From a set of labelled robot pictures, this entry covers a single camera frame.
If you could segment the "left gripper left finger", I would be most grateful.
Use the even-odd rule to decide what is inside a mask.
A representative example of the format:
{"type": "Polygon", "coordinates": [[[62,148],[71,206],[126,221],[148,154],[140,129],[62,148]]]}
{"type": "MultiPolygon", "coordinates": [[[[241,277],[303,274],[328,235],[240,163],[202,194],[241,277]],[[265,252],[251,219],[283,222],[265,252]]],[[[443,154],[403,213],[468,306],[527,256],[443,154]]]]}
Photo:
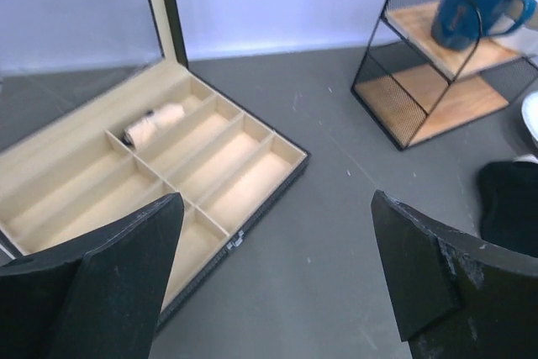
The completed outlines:
{"type": "Polygon", "coordinates": [[[168,193],[1,267],[3,358],[147,358],[182,229],[168,193]]]}

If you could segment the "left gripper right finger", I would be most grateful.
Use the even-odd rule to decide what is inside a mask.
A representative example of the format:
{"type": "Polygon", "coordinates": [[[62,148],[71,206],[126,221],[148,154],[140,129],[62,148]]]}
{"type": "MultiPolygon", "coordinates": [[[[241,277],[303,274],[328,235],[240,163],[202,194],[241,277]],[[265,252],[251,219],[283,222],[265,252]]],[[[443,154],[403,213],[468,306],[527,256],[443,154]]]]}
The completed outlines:
{"type": "Polygon", "coordinates": [[[537,260],[443,224],[377,190],[377,248],[414,358],[535,358],[537,260]]]}

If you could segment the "black underwear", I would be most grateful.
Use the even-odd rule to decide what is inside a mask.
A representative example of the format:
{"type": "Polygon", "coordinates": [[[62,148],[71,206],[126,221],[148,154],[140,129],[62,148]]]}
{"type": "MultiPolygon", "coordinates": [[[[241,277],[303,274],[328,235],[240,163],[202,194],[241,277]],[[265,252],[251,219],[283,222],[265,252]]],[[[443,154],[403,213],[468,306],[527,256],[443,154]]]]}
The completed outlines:
{"type": "Polygon", "coordinates": [[[477,189],[481,238],[537,257],[537,156],[489,162],[478,171],[477,189]]]}

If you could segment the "beige underwear navy trim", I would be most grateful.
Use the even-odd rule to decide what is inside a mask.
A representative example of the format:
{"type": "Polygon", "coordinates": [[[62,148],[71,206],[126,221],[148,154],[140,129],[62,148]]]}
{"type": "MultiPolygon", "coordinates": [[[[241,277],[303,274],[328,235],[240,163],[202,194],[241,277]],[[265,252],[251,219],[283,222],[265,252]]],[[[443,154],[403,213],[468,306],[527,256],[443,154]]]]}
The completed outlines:
{"type": "Polygon", "coordinates": [[[172,127],[185,115],[180,103],[167,103],[148,111],[142,118],[124,129],[121,141],[139,150],[147,146],[157,135],[172,127]]]}

